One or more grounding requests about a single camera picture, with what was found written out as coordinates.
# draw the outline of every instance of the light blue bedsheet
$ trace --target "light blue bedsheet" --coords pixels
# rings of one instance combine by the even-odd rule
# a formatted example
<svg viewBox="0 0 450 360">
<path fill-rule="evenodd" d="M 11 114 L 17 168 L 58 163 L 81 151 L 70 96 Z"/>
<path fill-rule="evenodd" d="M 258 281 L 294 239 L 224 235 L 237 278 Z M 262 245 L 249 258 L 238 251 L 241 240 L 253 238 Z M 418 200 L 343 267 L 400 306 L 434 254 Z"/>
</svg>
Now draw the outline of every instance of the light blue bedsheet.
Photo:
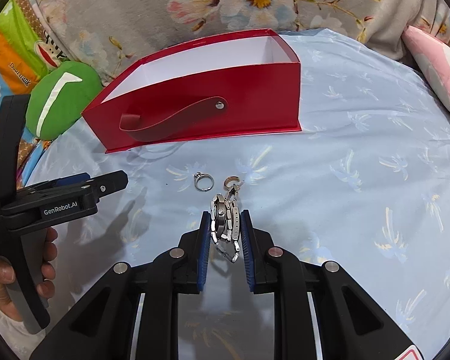
<svg viewBox="0 0 450 360">
<path fill-rule="evenodd" d="M 55 320 L 115 262 L 138 265 L 199 225 L 223 180 L 303 261 L 338 261 L 432 359 L 450 337 L 450 117 L 410 68 L 329 30 L 283 35 L 300 58 L 303 132 L 150 145 L 116 154 L 79 120 L 30 183 L 123 169 L 124 192 L 58 226 Z M 193 187 L 210 173 L 215 188 Z M 205 291 L 180 296 L 181 360 L 273 358 L 272 295 L 211 252 Z"/>
</svg>

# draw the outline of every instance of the screw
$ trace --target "screw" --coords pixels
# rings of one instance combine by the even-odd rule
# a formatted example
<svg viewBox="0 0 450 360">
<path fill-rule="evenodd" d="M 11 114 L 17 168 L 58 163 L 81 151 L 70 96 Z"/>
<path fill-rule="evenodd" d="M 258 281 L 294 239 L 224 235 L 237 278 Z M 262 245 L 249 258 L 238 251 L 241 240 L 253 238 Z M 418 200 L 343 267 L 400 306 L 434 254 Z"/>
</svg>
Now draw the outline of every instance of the screw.
<svg viewBox="0 0 450 360">
<path fill-rule="evenodd" d="M 325 263 L 325 269 L 329 272 L 336 272 L 340 269 L 340 266 L 335 261 L 327 261 Z"/>
<path fill-rule="evenodd" d="M 113 266 L 113 271 L 116 274 L 122 274 L 125 273 L 128 269 L 128 265 L 125 264 L 124 262 L 118 262 Z"/>
<path fill-rule="evenodd" d="M 279 247 L 276 247 L 276 246 L 271 247 L 268 250 L 268 254 L 270 254 L 270 256 L 272 256 L 272 257 L 280 257 L 283 255 L 283 253 L 284 253 L 283 250 L 281 250 Z"/>
<path fill-rule="evenodd" d="M 173 257 L 174 259 L 179 259 L 180 257 L 182 257 L 185 254 L 185 252 L 183 251 L 183 249 L 180 249 L 179 247 L 174 247 L 171 251 L 170 251 L 170 257 Z"/>
</svg>

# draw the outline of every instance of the colorful blanket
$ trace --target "colorful blanket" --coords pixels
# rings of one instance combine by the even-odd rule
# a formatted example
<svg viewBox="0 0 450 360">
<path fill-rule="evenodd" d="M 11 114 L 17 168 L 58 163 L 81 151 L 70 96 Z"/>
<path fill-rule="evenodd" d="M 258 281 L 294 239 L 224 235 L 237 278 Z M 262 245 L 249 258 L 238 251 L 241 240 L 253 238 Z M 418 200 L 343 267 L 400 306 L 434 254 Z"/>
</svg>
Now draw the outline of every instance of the colorful blanket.
<svg viewBox="0 0 450 360">
<path fill-rule="evenodd" d="M 28 0 L 10 0 L 0 13 L 0 104 L 4 96 L 30 93 L 38 81 L 57 68 L 65 55 L 36 18 Z M 27 129 L 19 145 L 17 186 L 26 183 L 48 142 Z"/>
</svg>

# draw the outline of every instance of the green plush toy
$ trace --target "green plush toy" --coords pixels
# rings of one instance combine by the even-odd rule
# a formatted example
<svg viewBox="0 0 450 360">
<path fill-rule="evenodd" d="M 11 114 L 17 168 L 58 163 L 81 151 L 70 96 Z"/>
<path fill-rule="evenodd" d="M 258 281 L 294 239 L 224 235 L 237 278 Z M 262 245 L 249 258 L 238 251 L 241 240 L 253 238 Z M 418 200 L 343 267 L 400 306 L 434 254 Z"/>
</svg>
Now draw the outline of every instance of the green plush toy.
<svg viewBox="0 0 450 360">
<path fill-rule="evenodd" d="M 31 91 L 27 128 L 40 139 L 57 138 L 80 118 L 101 90 L 100 77 L 90 66 L 63 62 Z"/>
</svg>

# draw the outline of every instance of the red box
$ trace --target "red box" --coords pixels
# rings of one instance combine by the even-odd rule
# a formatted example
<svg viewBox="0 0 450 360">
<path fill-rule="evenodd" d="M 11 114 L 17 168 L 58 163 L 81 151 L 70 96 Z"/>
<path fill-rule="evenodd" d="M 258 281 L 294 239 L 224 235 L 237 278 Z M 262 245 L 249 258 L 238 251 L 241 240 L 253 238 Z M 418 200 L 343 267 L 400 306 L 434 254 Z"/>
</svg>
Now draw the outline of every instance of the red box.
<svg viewBox="0 0 450 360">
<path fill-rule="evenodd" d="M 301 131 L 300 61 L 272 30 L 191 40 L 140 59 L 82 112 L 106 148 Z"/>
</svg>

